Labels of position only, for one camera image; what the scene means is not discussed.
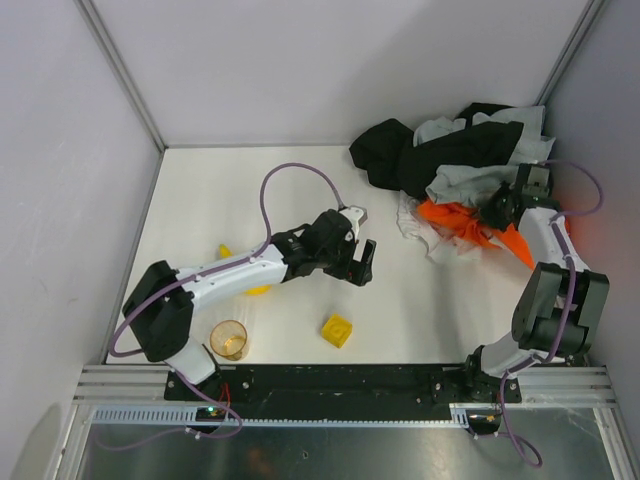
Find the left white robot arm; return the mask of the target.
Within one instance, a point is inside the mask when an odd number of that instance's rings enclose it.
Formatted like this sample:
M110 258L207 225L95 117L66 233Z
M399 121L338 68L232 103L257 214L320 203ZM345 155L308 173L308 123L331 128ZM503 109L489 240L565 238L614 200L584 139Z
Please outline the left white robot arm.
M149 266L125 301L122 313L151 363L165 363L198 385L216 373L217 364L191 334L200 311L261 286L324 274L355 286L370 282L376 243L366 241L354 257L367 212L359 206L329 209L311 224L274 234L246 255L210 265L174 269L166 261Z

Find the grey hooded sweatshirt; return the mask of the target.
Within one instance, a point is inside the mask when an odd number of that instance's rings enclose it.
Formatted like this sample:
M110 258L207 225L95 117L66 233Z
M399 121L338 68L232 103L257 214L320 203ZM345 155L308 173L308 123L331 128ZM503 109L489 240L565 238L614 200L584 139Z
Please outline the grey hooded sweatshirt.
M542 134L545 113L543 105L509 107L474 102L454 120L439 117L424 122L414 133L415 146L486 122L507 124L515 121L523 125L521 137L506 164L439 167L435 179L426 187L428 198L436 204L460 203L478 208L489 200L502 183L511 184L515 181L519 165L546 161L555 139Z

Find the black cloth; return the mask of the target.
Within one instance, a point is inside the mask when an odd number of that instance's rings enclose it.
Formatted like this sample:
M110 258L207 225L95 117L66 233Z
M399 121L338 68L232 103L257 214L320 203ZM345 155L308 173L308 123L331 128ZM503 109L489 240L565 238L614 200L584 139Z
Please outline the black cloth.
M391 118L357 137L349 153L354 166L366 172L372 186L424 199L426 187L443 165L482 168L508 163L523 135L524 123L472 120L474 114L494 114L505 108L473 103L458 117L460 130L418 145L414 143L415 132Z

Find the orange cloth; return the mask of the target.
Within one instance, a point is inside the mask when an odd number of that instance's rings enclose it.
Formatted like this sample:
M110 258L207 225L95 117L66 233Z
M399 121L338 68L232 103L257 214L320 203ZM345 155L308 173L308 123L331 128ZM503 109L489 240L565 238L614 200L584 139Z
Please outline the orange cloth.
M490 227L480 219L476 208L460 203L435 204L427 200L417 206L416 213L421 220L447 236L461 240L465 246L507 250L529 269L535 268L529 246L513 224L505 231Z

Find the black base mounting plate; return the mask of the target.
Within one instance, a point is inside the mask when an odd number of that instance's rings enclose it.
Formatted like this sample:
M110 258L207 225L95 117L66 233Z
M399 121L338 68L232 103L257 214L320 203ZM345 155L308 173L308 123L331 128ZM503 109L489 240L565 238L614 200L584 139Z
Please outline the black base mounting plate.
M222 365L196 389L214 399L229 392L249 420L447 420L452 403L522 400L517 381L463 364Z

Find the corner aluminium post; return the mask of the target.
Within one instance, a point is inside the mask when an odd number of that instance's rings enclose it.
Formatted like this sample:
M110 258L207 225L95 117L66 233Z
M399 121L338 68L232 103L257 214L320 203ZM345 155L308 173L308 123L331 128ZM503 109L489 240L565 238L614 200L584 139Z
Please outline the corner aluminium post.
M574 58L598 24L609 4L610 1L608 0L589 0L586 2L542 89L536 97L535 105L546 105L550 101Z
M144 132L155 149L162 154L167 148L166 143L101 13L91 0L75 0L74 4Z

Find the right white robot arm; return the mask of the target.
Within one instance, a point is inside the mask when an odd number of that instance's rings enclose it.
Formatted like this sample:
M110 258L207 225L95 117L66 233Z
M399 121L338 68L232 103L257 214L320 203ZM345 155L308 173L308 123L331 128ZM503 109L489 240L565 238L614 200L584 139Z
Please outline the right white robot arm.
M512 315L510 331L467 358L465 386L475 401L506 397L500 381L557 358L581 356L591 347L610 283L592 271L573 246L566 216L547 187L504 183L480 209L492 227L516 229L534 268Z

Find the left corner aluminium post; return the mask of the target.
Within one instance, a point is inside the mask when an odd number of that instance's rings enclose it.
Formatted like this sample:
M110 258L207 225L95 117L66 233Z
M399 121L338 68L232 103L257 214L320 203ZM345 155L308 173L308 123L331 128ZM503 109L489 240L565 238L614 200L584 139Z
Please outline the left corner aluminium post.
M75 0L74 4L144 132L155 149L162 154L167 148L166 143L101 13L91 0Z

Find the aluminium frame rail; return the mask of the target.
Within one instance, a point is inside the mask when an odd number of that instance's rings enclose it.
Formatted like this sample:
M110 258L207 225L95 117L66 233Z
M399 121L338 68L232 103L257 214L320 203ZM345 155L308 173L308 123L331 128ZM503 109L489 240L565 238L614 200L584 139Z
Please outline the aluminium frame rail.
M515 381L520 386L522 400L506 403L509 413L530 413L535 410L561 410L576 414L586 410L593 414L596 431L617 479L633 478L639 469L630 451L622 428L617 399L603 367L547 366L534 367L520 373ZM167 367L150 365L94 365L81 373L72 404L77 419L92 421L98 406L182 407L211 406L230 414L243 426L243 418L232 408L231 395L223 392L219 403L212 404L192 392L185 382ZM495 411L500 404L452 403L467 410Z

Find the yellow banana bunch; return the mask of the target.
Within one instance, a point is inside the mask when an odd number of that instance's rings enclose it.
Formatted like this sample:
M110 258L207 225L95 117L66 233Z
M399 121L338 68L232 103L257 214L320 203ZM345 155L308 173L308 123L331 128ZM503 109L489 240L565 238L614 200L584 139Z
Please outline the yellow banana bunch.
M218 246L218 256L220 259L227 259L234 255L229 247L225 244L220 244ZM245 294L248 296L258 296L267 293L271 289L270 285L258 286L245 291Z

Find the orange transparent cup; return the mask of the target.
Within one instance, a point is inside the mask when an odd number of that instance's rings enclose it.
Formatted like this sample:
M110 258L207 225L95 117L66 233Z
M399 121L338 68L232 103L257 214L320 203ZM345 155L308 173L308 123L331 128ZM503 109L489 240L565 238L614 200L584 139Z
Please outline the orange transparent cup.
M227 360L240 361L248 353L248 332L236 320L225 320L217 324L209 335L213 352Z

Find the yellow toy block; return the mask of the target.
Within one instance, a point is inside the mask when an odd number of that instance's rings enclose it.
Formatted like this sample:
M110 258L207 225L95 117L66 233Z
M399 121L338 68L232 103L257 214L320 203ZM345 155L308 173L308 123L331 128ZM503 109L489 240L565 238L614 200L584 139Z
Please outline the yellow toy block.
M321 328L321 337L329 344L340 349L350 338L353 325L338 314L331 315Z

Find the white cloth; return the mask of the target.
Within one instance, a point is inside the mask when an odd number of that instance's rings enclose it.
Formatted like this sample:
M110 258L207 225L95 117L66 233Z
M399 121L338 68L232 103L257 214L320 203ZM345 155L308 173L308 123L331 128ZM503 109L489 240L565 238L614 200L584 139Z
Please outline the white cloth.
M406 239L419 241L426 248L426 257L435 264L479 261L482 249L455 237L444 227L434 227L419 218L419 201L406 193L399 194L396 224Z

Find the right corner aluminium post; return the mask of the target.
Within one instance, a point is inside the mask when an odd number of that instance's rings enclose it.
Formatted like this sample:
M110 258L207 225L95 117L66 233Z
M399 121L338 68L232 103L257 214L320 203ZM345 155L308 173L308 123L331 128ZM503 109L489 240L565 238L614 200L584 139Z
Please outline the right corner aluminium post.
M598 24L609 4L610 1L608 0L589 0L586 2L542 89L536 97L535 105L546 105L550 101L574 58Z

